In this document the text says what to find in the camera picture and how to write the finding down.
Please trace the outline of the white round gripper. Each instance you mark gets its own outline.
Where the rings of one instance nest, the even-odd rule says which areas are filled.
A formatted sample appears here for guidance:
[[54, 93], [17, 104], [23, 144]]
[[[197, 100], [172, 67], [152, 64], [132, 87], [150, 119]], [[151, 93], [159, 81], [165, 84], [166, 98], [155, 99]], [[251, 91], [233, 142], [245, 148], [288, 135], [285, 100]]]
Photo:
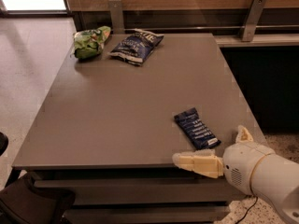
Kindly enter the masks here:
[[252, 195], [250, 180], [257, 164], [275, 151], [267, 146], [253, 142], [249, 130], [237, 127], [236, 144], [224, 150], [223, 157], [215, 155], [214, 149], [202, 149], [175, 153], [173, 163], [180, 169], [197, 173], [210, 178], [224, 175], [229, 184], [246, 195]]

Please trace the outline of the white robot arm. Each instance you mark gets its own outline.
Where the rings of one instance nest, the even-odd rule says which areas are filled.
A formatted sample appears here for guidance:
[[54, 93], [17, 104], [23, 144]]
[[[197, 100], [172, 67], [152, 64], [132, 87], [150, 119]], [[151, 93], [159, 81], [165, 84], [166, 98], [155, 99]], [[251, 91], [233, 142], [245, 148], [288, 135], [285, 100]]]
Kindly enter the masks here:
[[299, 224], [299, 164], [255, 142], [246, 127], [238, 127], [235, 143], [222, 157], [204, 149], [176, 153], [172, 160], [178, 168], [199, 175], [224, 176], [244, 194], [271, 205], [286, 224]]

